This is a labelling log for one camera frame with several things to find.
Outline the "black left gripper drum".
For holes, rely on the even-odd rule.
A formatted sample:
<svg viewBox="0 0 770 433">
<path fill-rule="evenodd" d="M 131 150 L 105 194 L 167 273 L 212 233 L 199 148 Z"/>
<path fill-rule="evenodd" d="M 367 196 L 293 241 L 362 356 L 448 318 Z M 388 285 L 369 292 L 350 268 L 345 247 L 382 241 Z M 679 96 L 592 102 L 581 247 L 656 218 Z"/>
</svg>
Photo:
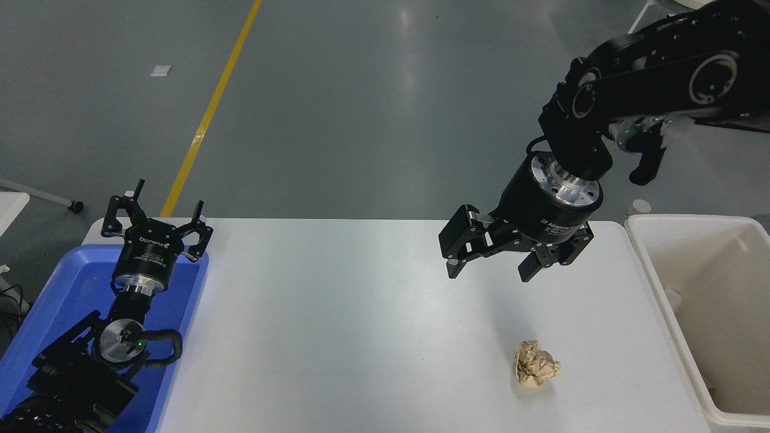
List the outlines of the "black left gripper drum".
<svg viewBox="0 0 770 433">
<path fill-rule="evenodd" d="M 183 239 L 192 230 L 148 219 L 133 224 L 126 230 L 113 233 L 123 238 L 114 272 L 114 283 L 126 283 L 132 277 L 144 277 L 155 283 L 168 283 L 175 269 L 177 258 L 185 247 Z"/>
</svg>

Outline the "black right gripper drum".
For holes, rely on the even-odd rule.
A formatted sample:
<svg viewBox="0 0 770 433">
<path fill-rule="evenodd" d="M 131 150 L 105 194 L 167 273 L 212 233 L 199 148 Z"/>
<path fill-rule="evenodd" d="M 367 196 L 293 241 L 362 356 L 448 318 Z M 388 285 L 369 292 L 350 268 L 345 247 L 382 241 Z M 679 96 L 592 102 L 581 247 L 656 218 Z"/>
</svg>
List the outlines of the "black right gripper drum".
<svg viewBox="0 0 770 433">
<path fill-rule="evenodd" d="M 493 217 L 534 241 L 558 244 L 595 211 L 595 183 L 569 174 L 553 156 L 528 156 L 505 187 Z"/>
</svg>

